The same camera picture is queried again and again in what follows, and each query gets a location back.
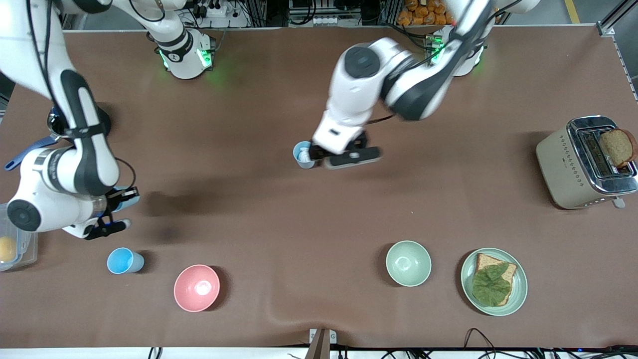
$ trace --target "lettuce leaf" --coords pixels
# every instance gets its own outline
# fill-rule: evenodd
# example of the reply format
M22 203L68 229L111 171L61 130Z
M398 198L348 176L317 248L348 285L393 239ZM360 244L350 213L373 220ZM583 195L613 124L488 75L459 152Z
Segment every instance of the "lettuce leaf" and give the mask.
M494 264L477 271L472 279L474 298L488 307L501 303L512 290L509 282L502 277L509 265L507 262Z

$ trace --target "light green plate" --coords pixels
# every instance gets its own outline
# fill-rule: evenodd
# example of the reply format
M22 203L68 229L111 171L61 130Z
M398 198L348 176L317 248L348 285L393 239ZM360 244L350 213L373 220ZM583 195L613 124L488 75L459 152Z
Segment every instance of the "light green plate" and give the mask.
M395 243L385 256L385 267L395 282L415 287L430 276L432 260L427 250L414 241Z
M512 294L510 295L510 299L507 303L502 307L488 307L487 305L483 305L476 300L472 294L472 278L474 278L474 271L477 266L477 257L479 256L479 253L487 254L490 257L494 257L502 261L514 263L518 267L516 268L516 272L514 272ZM506 251L497 248L482 248L475 250L467 259L465 259L463 267L461 268L461 285L463 286L463 291L470 302L472 302L472 304L474 304L474 306L481 312L487 313L491 316L508 316L519 310L525 302L525 298L527 298L527 277L525 276L523 267L520 263L518 263L516 258L512 257Z

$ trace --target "brown tablecloth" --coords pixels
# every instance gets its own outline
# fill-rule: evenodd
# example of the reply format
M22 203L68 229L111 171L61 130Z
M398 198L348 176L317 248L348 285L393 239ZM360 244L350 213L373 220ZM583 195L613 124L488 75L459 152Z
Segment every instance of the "brown tablecloth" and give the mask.
M409 45L390 29L231 31L214 71L178 80L143 33L67 34L142 200L117 214L132 219L127 231L42 234L36 264L0 273L0 346L280 346L321 326L366 347L460 346L473 326L496 346L635 343L638 196L625 210L557 210L534 154L575 117L605 114L638 132L612 40L593 27L496 28L433 116L368 128L382 161L298 168L291 150L315 131L337 58L381 36ZM49 108L15 90L1 163L47 135ZM379 105L375 117L385 114ZM0 174L0 201L18 180ZM419 287L385 272L400 240L432 256ZM107 271L121 246L143 253L143 273ZM506 250L527 273L527 301L511 316L485 316L460 291L461 261L482 247ZM223 282L212 310L197 314L172 294L195 263Z

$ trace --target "silver toaster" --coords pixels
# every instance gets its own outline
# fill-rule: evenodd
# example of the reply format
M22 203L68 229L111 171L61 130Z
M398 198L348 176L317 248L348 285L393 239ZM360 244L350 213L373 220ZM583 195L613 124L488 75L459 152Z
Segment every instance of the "silver toaster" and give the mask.
M623 208L621 196L638 190L636 164L613 166L600 135L616 128L605 116L575 118L536 147L536 156L552 198L566 209L612 202Z

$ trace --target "toaster lever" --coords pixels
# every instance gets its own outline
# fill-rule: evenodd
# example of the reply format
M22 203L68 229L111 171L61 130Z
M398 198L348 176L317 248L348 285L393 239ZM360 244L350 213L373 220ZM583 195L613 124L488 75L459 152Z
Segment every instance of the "toaster lever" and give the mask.
M614 203L614 207L616 208L624 208L625 207L625 201L620 198L620 197L616 197L614 199L611 200Z

